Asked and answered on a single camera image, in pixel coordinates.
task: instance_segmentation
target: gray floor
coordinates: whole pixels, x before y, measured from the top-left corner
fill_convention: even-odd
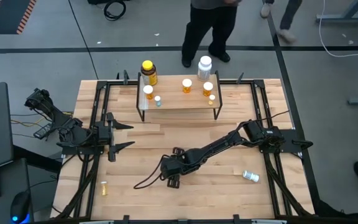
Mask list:
[[[352,0],[327,0],[326,13],[342,12]],[[189,20],[190,0],[133,0],[127,2],[127,14],[116,22],[106,21],[101,9],[85,0],[71,0],[76,17],[89,47],[181,46]],[[276,27],[288,0],[273,6]],[[269,25],[259,17],[262,1],[243,1],[237,15],[236,29],[228,45],[272,46]],[[320,46],[315,15],[322,1],[304,0],[292,31],[298,36],[296,46]],[[358,45],[358,23],[324,23],[326,45]],[[211,33],[202,45],[211,42]],[[0,35],[0,49],[47,49],[84,47],[80,32],[66,0],[38,0],[22,35]],[[229,64],[213,59],[213,70],[221,78],[281,78],[273,51],[230,50]],[[350,54],[353,52],[335,52]],[[196,58],[207,52],[200,51]],[[358,180],[352,164],[358,161],[358,107],[348,106],[350,96],[358,96],[358,57],[332,58],[326,52],[284,52],[293,94],[306,134],[314,142],[310,149],[320,196],[334,208],[346,213],[358,212]],[[100,79],[114,79],[126,69],[135,78],[140,64],[151,59],[160,74],[195,73],[197,68],[180,65],[180,51],[93,52]],[[55,105],[64,111],[75,107],[80,80],[94,79],[88,53],[0,54],[0,82],[9,85],[11,113],[31,113],[23,106],[34,88],[50,91]],[[35,121],[34,117],[15,117]],[[13,132],[31,135],[37,128],[13,126]],[[14,136],[14,143],[52,158],[60,157],[57,139],[47,142]],[[49,173],[30,168],[31,183],[50,180]],[[52,204],[55,183],[32,189],[37,218],[45,219]]]

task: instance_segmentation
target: computer mouse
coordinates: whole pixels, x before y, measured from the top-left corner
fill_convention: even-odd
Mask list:
[[[21,223],[25,220],[30,206],[30,191],[18,193],[11,204],[11,220],[13,223]]]

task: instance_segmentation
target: wooden tabletop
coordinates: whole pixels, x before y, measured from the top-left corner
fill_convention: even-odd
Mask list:
[[[271,114],[286,111],[280,80],[267,79],[265,86]],[[95,88],[96,81],[81,82],[74,117],[81,119],[84,127],[89,125]],[[256,119],[249,85],[221,86],[224,104],[217,121],[209,110],[192,109],[149,111],[143,123],[135,108],[136,90],[136,86],[113,86],[110,91],[108,111],[119,122],[134,127],[114,131],[115,141],[136,143],[123,149],[116,162],[109,162],[107,153],[101,157],[93,220],[122,220],[124,215],[133,220],[232,219],[233,214],[241,218],[273,218],[264,159],[257,148],[237,146],[209,158],[198,171],[181,177],[179,189],[168,188],[166,181],[160,180],[146,189],[133,189],[151,174],[162,154],[171,154],[173,147],[203,147],[232,131],[241,121]],[[292,127],[288,113],[277,116],[273,123],[281,129]],[[281,154],[281,158],[288,188],[307,211],[314,213],[300,159],[291,154]],[[63,210],[76,192],[80,170],[77,157],[61,170],[53,203],[58,210]],[[244,170],[259,174],[259,181],[244,179]],[[101,195],[102,181],[108,182],[107,196]],[[284,213],[281,192],[278,187],[276,190]],[[81,215],[85,214],[87,195],[85,192]]]
[[[192,82],[190,93],[183,92],[182,81],[186,78]],[[198,80],[197,75],[159,75],[157,84],[153,86],[153,96],[161,96],[161,106],[156,106],[154,100],[146,99],[146,95],[143,92],[143,79],[140,78],[139,109],[177,110],[219,108],[221,104],[219,101],[218,82],[216,80],[216,75],[211,75],[207,81],[213,84],[211,94],[216,97],[214,103],[209,105],[209,98],[203,94],[203,85],[205,82]]]

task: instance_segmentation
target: white cable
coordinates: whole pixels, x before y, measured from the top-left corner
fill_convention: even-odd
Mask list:
[[[332,54],[330,51],[328,51],[327,47],[324,45],[324,42],[323,42],[323,37],[321,36],[321,22],[323,21],[323,16],[324,16],[324,13],[326,11],[326,0],[323,0],[324,1],[324,4],[323,4],[323,12],[321,13],[321,19],[320,19],[320,23],[319,23],[319,27],[318,27],[318,33],[320,35],[320,41],[321,41],[321,44],[323,45],[324,49],[326,50],[326,52],[333,56],[333,57],[338,57],[338,58],[343,58],[343,57],[352,57],[352,56],[358,56],[358,54],[351,54],[351,55],[334,55]]]

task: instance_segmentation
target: gray shirt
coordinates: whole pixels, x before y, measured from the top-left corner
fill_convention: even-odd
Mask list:
[[[238,6],[242,0],[236,0],[234,4],[226,4],[224,0],[191,0],[191,5],[196,9],[215,9],[223,6]]]

